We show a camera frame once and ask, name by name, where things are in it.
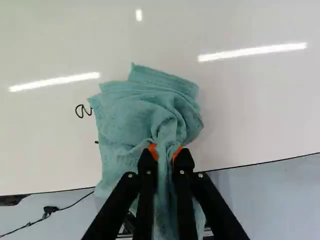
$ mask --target crumpled cloth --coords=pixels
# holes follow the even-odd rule
[[[138,173],[142,150],[155,143],[159,158],[153,239],[179,239],[170,161],[178,146],[193,141],[204,127],[196,103],[198,86],[132,64],[127,81],[101,83],[100,89],[101,93],[88,99],[95,114],[102,158],[102,180],[96,186],[96,196],[107,198],[125,172]],[[135,214],[137,206],[136,200],[130,211]],[[198,202],[193,201],[193,207],[202,239],[205,215]]]

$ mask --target teal towel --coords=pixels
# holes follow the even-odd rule
[[[153,239],[178,239],[170,160],[178,146],[193,141],[204,127],[196,103],[198,86],[132,64],[128,81],[102,83],[100,89],[101,93],[88,99],[95,114],[102,158],[102,180],[95,194],[107,198],[125,172],[138,173],[142,150],[155,143],[159,159]],[[202,239],[205,216],[199,204],[193,203],[197,232]],[[137,201],[130,210],[136,212]]]

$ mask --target white table surface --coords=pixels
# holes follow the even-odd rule
[[[320,152],[320,2],[11,0],[0,3],[0,195],[92,187],[101,178],[94,116],[75,107],[131,62],[199,85],[196,170]],[[136,10],[142,10],[137,21]],[[198,55],[306,48],[198,62]],[[99,79],[9,87],[100,73]]]

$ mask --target gray floor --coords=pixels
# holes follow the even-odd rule
[[[320,154],[210,173],[252,240],[320,239]],[[68,206],[92,191],[31,195],[0,207],[0,235],[43,214],[43,206]],[[4,240],[79,240],[97,214],[93,195]]]

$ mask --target orange gripper tip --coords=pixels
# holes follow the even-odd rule
[[[158,153],[156,151],[156,144],[155,143],[151,143],[148,147],[149,152],[151,153],[152,157],[154,158],[154,160],[158,161]]]
[[[175,153],[172,155],[172,163],[174,163],[175,158],[178,156],[181,150],[182,150],[182,146],[179,146],[178,149],[175,151]]]

